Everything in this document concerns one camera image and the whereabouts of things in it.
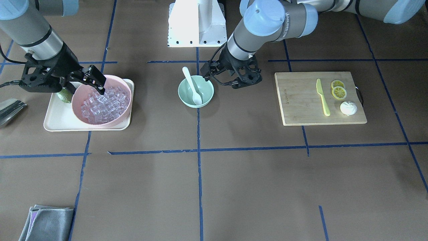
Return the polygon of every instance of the mint green bowl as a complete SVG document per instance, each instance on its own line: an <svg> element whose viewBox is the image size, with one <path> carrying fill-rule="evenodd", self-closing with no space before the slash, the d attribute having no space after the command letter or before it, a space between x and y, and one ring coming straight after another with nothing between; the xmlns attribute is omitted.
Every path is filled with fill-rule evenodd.
<svg viewBox="0 0 428 241"><path fill-rule="evenodd" d="M202 104L195 105L195 102L193 102L193 93L186 79L184 79L178 86L178 96L185 105L192 108L201 108L207 105L213 98L214 86L211 81L205 81L205 79L200 75L192 75L192 79L197 86L196 92L201 94Z"/></svg>

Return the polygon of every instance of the blue tape line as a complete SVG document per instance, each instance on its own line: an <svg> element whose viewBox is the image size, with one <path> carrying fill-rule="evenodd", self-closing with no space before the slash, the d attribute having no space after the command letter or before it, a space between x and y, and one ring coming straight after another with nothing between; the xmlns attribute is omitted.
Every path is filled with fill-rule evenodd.
<svg viewBox="0 0 428 241"><path fill-rule="evenodd" d="M116 4L117 4L117 0L114 0L113 12L111 14L111 19L110 19L110 27L108 29L108 34L107 34L106 47L104 49L103 63L101 64L101 73L104 71L104 64L105 64L105 61L106 61L106 58L107 58L107 48L108 48L108 44L110 42L111 29L113 28L113 20L114 20L114 13L116 11Z"/></svg>
<svg viewBox="0 0 428 241"><path fill-rule="evenodd" d="M36 158L36 157L81 157L85 153L61 153L61 154L34 154L34 155L10 155L10 156L0 156L0 159L8 158Z"/></svg>
<svg viewBox="0 0 428 241"><path fill-rule="evenodd" d="M199 75L199 47L196 47L196 75Z"/></svg>
<svg viewBox="0 0 428 241"><path fill-rule="evenodd" d="M117 61L84 61L84 62L79 62L79 64L98 64L98 63L118 63ZM23 63L5 63L5 65L24 65Z"/></svg>
<svg viewBox="0 0 428 241"><path fill-rule="evenodd" d="M428 142L411 142L414 145L428 145ZM374 146L401 146L407 145L406 142L390 143L363 143L363 144L336 144L336 145L305 145L305 146L276 146L276 147L243 147L243 148L201 148L201 152L213 151L263 151L263 150L287 150L287 149L306 149L306 148L345 148L345 147L374 147ZM159 153L183 153L197 152L197 149L184 150L163 150L163 151L109 151L111 155L132 155L132 154L159 154Z"/></svg>
<svg viewBox="0 0 428 241"><path fill-rule="evenodd" d="M161 150L161 151L108 151L110 155L135 155L135 154L159 154L159 153L182 153L182 152L197 152L197 149L184 150Z"/></svg>
<svg viewBox="0 0 428 241"><path fill-rule="evenodd" d="M376 59L376 61L428 61L428 59Z"/></svg>
<svg viewBox="0 0 428 241"><path fill-rule="evenodd" d="M10 50L12 49L12 45L13 45L13 40L10 42L9 48L7 49L6 57L9 57L9 53L10 53ZM3 72L3 68L4 68L5 64L6 64L6 59L3 60L3 63L0 67L0 75L1 75L1 72Z"/></svg>
<svg viewBox="0 0 428 241"><path fill-rule="evenodd" d="M306 149L306 146L206 148L206 149L201 149L201 152L210 152L210 151L262 151L262 150L287 150L287 149Z"/></svg>
<svg viewBox="0 0 428 241"><path fill-rule="evenodd" d="M420 177L421 177L421 179L422 179L422 182L423 182L423 184L424 184L424 186L425 186L425 189L426 189L426 191L427 191L427 193L428 193L428 185L427 185L427 182L426 182L425 177L424 177L424 175L423 175L423 173L422 173L422 171L421 171L421 169L420 169L420 166L419 166L418 160L416 159L416 156L415 156L415 154L413 153L412 146L411 146L411 144L410 144L410 142L409 142L409 139L408 139L408 137L407 137L407 134L406 134L406 132L405 132L405 130L404 130L403 124L401 123L401 120L400 120L400 117L399 117L399 115L398 115L397 109L395 108L394 102L392 101L392 97L391 97L391 95L390 95L390 93L389 93L388 87L386 86L386 82L385 82L385 80L384 80L384 78L383 78L383 75L382 75L382 72L381 72L381 70L380 70L379 64L377 63L377 60L376 60L376 58L375 58L375 55L374 55L373 49L372 49L372 47L370 46L369 39L367 38L367 35L366 35L366 33L364 32L363 25L361 24L361 21L360 21L360 18L358 17L358 15L356 15L356 18L357 18L358 24L359 24L359 26L360 26L361 32L362 32L362 33L363 33L363 35L364 35L364 39L366 40L367 46L369 47L370 53L372 54L372 57L373 57L374 63L376 64L377 71L379 72L379 76L380 76L380 79L381 79L381 81L382 81L383 87L385 88L386 94L388 95L389 102L391 103L392 109L394 110L395 116L397 117L397 121L398 121L398 123L400 124L401 131L403 132L404 138L406 139L406 143L407 143L407 145L408 145L408 147L409 147L409 150L410 150L410 153L411 153L411 155L412 155L412 157L413 157L413 161L415 162L416 168L417 168L417 169L418 169L418 171L419 171L419 175L420 175Z"/></svg>
<svg viewBox="0 0 428 241"><path fill-rule="evenodd" d="M89 143L91 141L91 134L92 134L92 131L88 131L88 141L86 142L85 155L83 156L82 169L80 170L79 191L77 192L76 200L74 201L73 217L71 220L71 228L70 228L70 235L68 236L68 241L71 241L71 237L73 236L74 221L76 220L77 206L79 205L80 191L82 190L82 182L83 182L84 169L86 166L86 158L89 155L88 150L89 150Z"/></svg>
<svg viewBox="0 0 428 241"><path fill-rule="evenodd" d="M308 153L308 157L309 157L310 154L309 154L308 139L306 139L306 132L305 132L305 127L304 126L302 126L302 132L303 132L303 138L305 139L306 152Z"/></svg>
<svg viewBox="0 0 428 241"><path fill-rule="evenodd" d="M288 63L288 70L289 70L290 72L293 72L293 71L291 70L290 56L288 55L288 49L287 49L287 44L285 43L285 39L284 39L284 40L282 40L282 42L283 42L283 44L284 44L285 56L287 57L286 61L287 61L287 63Z"/></svg>
<svg viewBox="0 0 428 241"><path fill-rule="evenodd" d="M288 49L287 49L287 44L285 42L285 39L283 39L282 42L284 44L285 56L287 57L288 71L293 72L293 69L291 68L290 56L288 55ZM308 154L308 157L309 157L310 153L309 153L308 139L306 138L306 132L305 132L304 126L302 126L302 132L303 132L303 139L305 140L306 153Z"/></svg>
<svg viewBox="0 0 428 241"><path fill-rule="evenodd" d="M204 241L204 218L202 212L202 171L201 171L201 128L200 128L200 112L198 108L198 127L197 127L197 138L198 138L198 184L199 184L199 237L200 241Z"/></svg>
<svg viewBox="0 0 428 241"><path fill-rule="evenodd" d="M329 239L328 239L328 233L327 233L327 226L325 225L324 212L322 211L322 207L321 206L318 206L318 207L320 209L320 215L321 215L322 227L324 229L325 240L329 241Z"/></svg>
<svg viewBox="0 0 428 241"><path fill-rule="evenodd" d="M340 148L340 147L372 147L372 146L402 146L406 142L367 143L367 144L337 144L337 145L310 145L309 148Z"/></svg>
<svg viewBox="0 0 428 241"><path fill-rule="evenodd" d="M410 142L411 145L428 145L428 142Z"/></svg>
<svg viewBox="0 0 428 241"><path fill-rule="evenodd" d="M196 63L196 60L153 60L147 63Z"/></svg>

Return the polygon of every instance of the pink bowl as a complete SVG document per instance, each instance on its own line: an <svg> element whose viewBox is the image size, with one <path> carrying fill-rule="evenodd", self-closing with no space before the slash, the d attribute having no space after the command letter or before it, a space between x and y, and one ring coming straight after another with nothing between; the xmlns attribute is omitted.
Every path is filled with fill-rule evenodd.
<svg viewBox="0 0 428 241"><path fill-rule="evenodd" d="M88 98L88 94L92 93L94 91L94 87L86 84L82 84L81 86L77 87L76 92L73 95L73 98L71 99L71 107L73 108L74 115L85 124L88 124L93 127L113 127L122 121L124 121L129 113L131 112L131 106L132 106L132 92L129 88L128 84L126 82L114 75L104 75L106 77L106 83L104 85L104 88L108 88L110 86L122 87L123 90L125 90L126 95L129 98L129 104L125 109L125 112L122 113L117 119L112 120L110 122L104 123L104 124L89 124L87 119L82 116L82 111L80 107L83 105L83 101L85 101Z"/></svg>

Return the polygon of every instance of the gray cloth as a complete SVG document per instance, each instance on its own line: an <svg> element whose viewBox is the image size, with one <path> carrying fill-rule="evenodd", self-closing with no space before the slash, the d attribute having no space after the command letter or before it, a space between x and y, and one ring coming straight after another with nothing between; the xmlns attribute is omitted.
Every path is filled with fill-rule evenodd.
<svg viewBox="0 0 428 241"><path fill-rule="evenodd" d="M19 241L67 241L72 208L35 205L30 208Z"/></svg>

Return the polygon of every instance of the lemon slice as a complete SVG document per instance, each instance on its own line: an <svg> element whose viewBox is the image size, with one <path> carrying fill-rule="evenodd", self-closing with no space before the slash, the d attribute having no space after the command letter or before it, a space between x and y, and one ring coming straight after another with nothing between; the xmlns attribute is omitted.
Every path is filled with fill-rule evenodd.
<svg viewBox="0 0 428 241"><path fill-rule="evenodd" d="M346 98L346 90L342 86L336 86L331 91L331 94L336 99L345 99Z"/></svg>
<svg viewBox="0 0 428 241"><path fill-rule="evenodd" d="M345 84L340 81L340 80L333 80L333 82L331 82L331 88L334 88L336 86L342 86L343 88L345 88Z"/></svg>

